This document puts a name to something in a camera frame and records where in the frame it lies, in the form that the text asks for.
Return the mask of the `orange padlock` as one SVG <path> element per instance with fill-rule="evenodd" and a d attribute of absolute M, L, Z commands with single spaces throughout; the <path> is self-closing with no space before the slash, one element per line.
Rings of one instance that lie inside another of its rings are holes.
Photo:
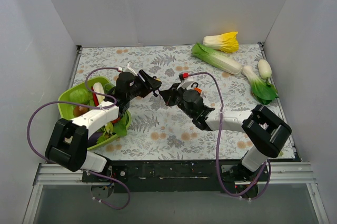
<path fill-rule="evenodd" d="M 191 88 L 201 95 L 202 90 L 199 88 L 199 84 L 197 82 L 192 83 Z"/>

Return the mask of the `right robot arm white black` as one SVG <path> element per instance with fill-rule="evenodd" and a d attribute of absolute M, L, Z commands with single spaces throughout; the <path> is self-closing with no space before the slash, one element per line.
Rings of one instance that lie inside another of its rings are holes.
<path fill-rule="evenodd" d="M 236 168 L 243 180 L 253 179 L 267 159 L 278 157 L 292 133 L 290 126 L 265 105 L 224 114 L 205 105 L 196 88 L 186 89 L 181 84 L 173 84 L 169 89 L 159 91 L 159 94 L 165 105 L 180 108 L 200 130 L 247 134 L 253 146 Z"/>

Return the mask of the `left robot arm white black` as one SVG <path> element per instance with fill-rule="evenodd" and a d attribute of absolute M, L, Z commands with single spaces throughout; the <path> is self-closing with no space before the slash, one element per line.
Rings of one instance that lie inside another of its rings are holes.
<path fill-rule="evenodd" d="M 108 181 L 112 169 L 105 157 L 87 151 L 88 139 L 107 123 L 121 119 L 132 99 L 137 96 L 144 98 L 161 85 L 160 80 L 143 70 L 137 74 L 120 73 L 115 86 L 97 109 L 72 120 L 59 119 L 56 122 L 45 157 L 73 172 L 91 170 L 99 181 Z"/>

